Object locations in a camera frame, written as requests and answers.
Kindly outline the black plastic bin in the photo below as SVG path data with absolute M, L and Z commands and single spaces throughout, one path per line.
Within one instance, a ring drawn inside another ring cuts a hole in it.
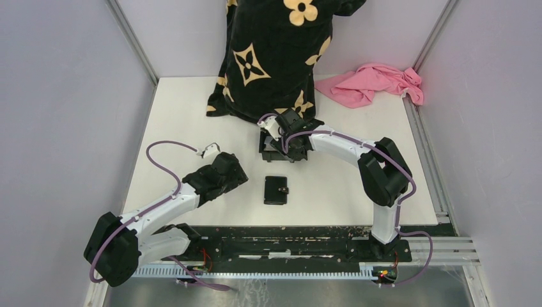
M 288 154 L 285 154 L 278 141 L 276 141 L 269 133 L 261 131 L 259 134 L 258 152 L 264 161 L 288 161 L 290 163 L 298 161 L 307 161 L 308 152 L 304 149 L 290 149 Z

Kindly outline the black leather card holder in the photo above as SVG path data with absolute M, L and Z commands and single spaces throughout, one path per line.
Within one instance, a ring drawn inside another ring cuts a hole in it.
M 284 176 L 266 176 L 263 203 L 265 205 L 285 205 L 289 194 L 288 179 Z

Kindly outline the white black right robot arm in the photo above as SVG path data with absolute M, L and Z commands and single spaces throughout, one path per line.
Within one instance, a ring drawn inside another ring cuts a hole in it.
M 399 206 L 415 192 L 416 185 L 393 140 L 355 138 L 316 118 L 305 120 L 293 110 L 263 117 L 258 125 L 272 138 L 271 147 L 287 161 L 300 161 L 309 151 L 314 151 L 355 166 L 363 190 L 373 202 L 369 253 L 378 261 L 385 261 L 394 254 L 400 240 Z

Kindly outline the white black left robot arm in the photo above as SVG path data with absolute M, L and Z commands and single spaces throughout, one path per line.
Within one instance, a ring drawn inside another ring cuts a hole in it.
M 175 187 L 154 203 L 120 216 L 107 212 L 98 219 L 84 250 L 92 282 L 117 287 L 151 262 L 179 255 L 197 258 L 200 234 L 172 220 L 248 181 L 238 158 L 226 152 L 183 178 L 172 176 Z

